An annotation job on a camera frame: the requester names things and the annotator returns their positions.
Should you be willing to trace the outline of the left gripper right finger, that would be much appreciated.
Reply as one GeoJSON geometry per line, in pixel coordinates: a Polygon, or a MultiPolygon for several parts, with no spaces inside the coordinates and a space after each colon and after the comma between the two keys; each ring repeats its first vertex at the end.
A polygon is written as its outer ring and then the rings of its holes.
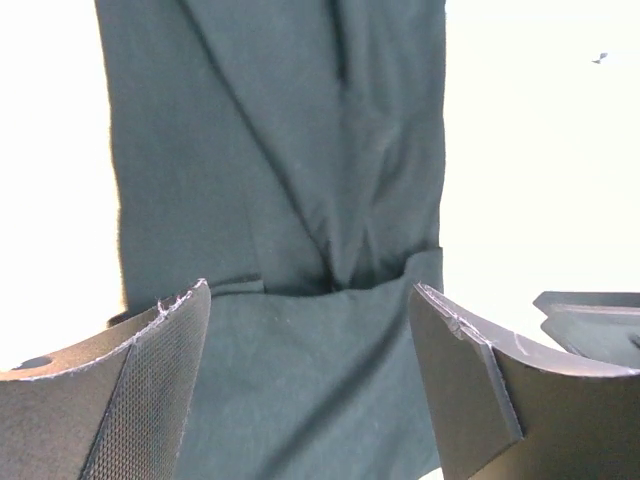
{"type": "Polygon", "coordinates": [[[445,478],[638,477],[639,366],[540,344],[424,284],[409,317],[445,478]]]}

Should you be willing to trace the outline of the black t shirt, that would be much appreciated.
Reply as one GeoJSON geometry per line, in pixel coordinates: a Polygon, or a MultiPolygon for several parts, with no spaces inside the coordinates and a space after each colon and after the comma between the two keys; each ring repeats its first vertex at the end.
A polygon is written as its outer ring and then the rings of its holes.
{"type": "Polygon", "coordinates": [[[442,284],[444,3],[96,11],[128,309],[212,293],[176,477],[436,469],[406,307],[442,284]]]}

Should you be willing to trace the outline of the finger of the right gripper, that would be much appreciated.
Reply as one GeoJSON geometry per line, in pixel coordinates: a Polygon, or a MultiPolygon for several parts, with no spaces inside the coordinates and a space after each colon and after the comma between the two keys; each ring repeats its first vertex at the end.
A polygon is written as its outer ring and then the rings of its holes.
{"type": "Polygon", "coordinates": [[[546,315],[541,329],[567,352],[639,366],[637,293],[545,291],[533,305],[546,315]]]}

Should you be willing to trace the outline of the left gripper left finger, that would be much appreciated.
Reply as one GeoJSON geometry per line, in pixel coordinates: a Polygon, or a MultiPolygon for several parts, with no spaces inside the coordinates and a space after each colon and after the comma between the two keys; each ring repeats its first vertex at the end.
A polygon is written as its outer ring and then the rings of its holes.
{"type": "Polygon", "coordinates": [[[210,305],[200,280],[2,373],[2,478],[172,478],[210,305]]]}

